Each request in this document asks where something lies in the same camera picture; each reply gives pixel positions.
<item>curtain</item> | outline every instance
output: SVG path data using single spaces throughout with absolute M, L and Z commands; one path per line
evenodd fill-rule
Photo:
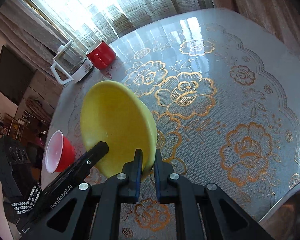
M 234 10 L 275 35 L 300 60 L 300 15 L 289 0 L 212 0 L 215 8 Z
M 212 0 L 32 0 L 83 51 L 151 22 L 213 7 Z
M 50 66 L 68 39 L 23 0 L 6 0 L 0 8 L 0 33 L 26 63 L 57 83 Z

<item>white teapot handle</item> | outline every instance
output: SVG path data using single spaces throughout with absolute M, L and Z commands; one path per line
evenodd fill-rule
M 59 77 L 59 75 L 56 71 L 56 68 L 58 70 L 60 70 L 63 74 L 65 74 L 68 78 L 66 80 L 61 80 L 61 78 Z M 71 80 L 73 80 L 73 78 L 63 68 L 61 68 L 57 62 L 54 62 L 52 64 L 52 66 L 50 67 L 50 69 L 60 85 L 64 85 L 64 84 L 70 82 Z

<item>lace tablecloth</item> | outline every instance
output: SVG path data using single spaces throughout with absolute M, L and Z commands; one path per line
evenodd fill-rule
M 110 79 L 152 111 L 157 148 L 176 173 L 218 184 L 255 220 L 300 182 L 300 62 L 262 27 L 206 9 L 149 24 L 111 47 L 118 57 L 107 70 L 65 85 L 48 140 L 62 130 L 76 157 L 83 154 L 82 100 Z M 43 164 L 42 186 L 54 177 Z M 105 178 L 93 168 L 86 181 Z M 174 207 L 156 201 L 151 174 L 139 202 L 122 205 L 119 238 L 176 239 L 175 231 Z

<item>television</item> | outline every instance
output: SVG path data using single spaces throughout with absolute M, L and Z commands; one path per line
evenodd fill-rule
M 34 72 L 5 46 L 0 53 L 0 92 L 17 106 Z

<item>red cup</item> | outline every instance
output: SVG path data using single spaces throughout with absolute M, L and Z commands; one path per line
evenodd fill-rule
M 46 150 L 45 162 L 47 172 L 64 171 L 69 165 L 74 163 L 74 157 L 74 147 L 60 130 L 56 131 L 51 136 Z
M 86 55 L 97 69 L 107 68 L 115 58 L 115 52 L 104 41 L 94 44 Z

